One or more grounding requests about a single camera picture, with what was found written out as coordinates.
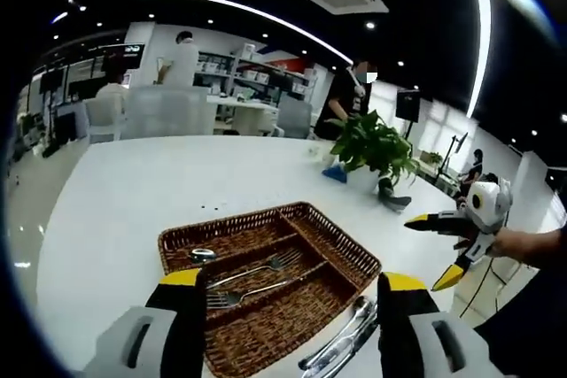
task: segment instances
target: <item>green leaves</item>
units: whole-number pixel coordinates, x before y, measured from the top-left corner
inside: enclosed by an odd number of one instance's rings
[[[402,138],[395,128],[386,126],[376,111],[362,117],[349,117],[347,121],[327,121],[343,128],[330,153],[338,155],[347,172],[367,165],[372,172],[390,176],[395,185],[403,172],[411,174],[418,168],[411,158],[411,143]]]

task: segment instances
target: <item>robotic hand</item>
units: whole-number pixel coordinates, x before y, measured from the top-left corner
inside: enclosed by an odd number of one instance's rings
[[[512,206],[510,182],[487,174],[470,186],[466,203],[456,211],[422,214],[408,221],[407,228],[457,235],[471,240],[470,247],[447,268],[433,285],[433,291],[454,286],[490,250],[494,236],[504,226]]]

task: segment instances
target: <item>spoon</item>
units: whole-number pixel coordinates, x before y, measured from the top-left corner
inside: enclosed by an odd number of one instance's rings
[[[365,318],[366,316],[368,316],[368,314],[370,313],[370,310],[371,310],[371,306],[372,306],[372,301],[368,297],[360,296],[360,297],[356,298],[356,300],[354,300],[354,303],[353,303],[353,309],[354,309],[353,317],[348,321],[348,323],[346,325],[343,326],[343,328],[340,331],[338,331],[338,334],[336,334],[333,337],[333,339],[330,340],[328,343],[326,343],[321,349],[319,349],[318,351],[316,351],[313,354],[310,354],[306,358],[303,358],[302,360],[300,360],[299,363],[298,363],[299,368],[304,370],[304,371],[307,371],[308,369],[310,369],[317,362],[317,360],[319,360],[321,358],[321,356],[324,354],[324,352],[326,352],[326,350],[329,347],[331,347],[340,338],[340,336],[351,325],[353,325],[353,323],[355,323],[360,318]]]
[[[191,259],[197,263],[206,263],[210,260],[216,259],[216,253],[213,250],[208,250],[207,248],[196,248],[195,250],[191,251]]]

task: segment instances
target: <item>blue object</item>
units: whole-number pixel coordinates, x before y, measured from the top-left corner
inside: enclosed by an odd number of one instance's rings
[[[331,179],[335,179],[336,181],[346,183],[346,172],[345,170],[343,170],[343,167],[340,164],[326,168],[322,171],[322,174],[323,176],[330,177]]]

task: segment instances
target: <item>white tabletop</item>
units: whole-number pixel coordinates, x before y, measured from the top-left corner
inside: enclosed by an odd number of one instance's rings
[[[369,194],[321,175],[310,155],[315,141],[234,136],[185,136],[100,143],[89,147],[50,217],[37,278],[38,319],[64,365],[81,370],[97,337],[130,306],[145,305],[163,276],[158,235],[175,226],[308,201],[375,254],[385,271],[431,285],[454,261],[454,240],[404,228],[453,201],[425,181],[396,188],[413,202],[402,214]],[[376,295],[376,285],[367,291]],[[433,293],[441,310],[451,289]],[[346,323],[343,312],[319,335],[258,376],[299,376],[297,362]],[[379,376],[376,332],[347,366]],[[203,376],[211,376],[204,368]]]
[[[237,101],[237,99],[233,96],[220,97],[216,95],[208,95],[206,97],[206,101],[209,104],[235,106],[238,108],[253,108],[256,110],[277,111],[277,107],[273,105],[263,104],[262,102],[255,102],[255,101],[240,102]]]

